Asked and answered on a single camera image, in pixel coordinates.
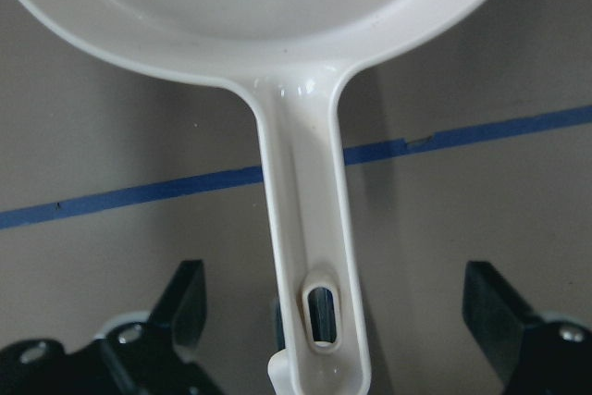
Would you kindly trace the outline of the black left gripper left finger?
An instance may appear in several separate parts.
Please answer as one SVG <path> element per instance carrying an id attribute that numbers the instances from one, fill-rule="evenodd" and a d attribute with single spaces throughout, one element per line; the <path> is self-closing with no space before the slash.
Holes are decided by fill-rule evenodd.
<path id="1" fill-rule="evenodd" d="M 26 339 L 1 351 L 4 394 L 203 394 L 205 373 L 181 356 L 205 324 L 200 260 L 180 263 L 144 321 L 112 327 L 68 353 L 53 339 Z"/>

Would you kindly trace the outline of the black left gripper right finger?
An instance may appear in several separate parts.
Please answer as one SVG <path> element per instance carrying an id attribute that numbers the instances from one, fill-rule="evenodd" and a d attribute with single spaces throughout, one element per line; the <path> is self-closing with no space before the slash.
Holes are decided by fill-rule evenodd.
<path id="1" fill-rule="evenodd" d="M 504 394 L 591 392 L 591 328 L 535 310 L 490 262 L 466 264 L 463 322 Z"/>

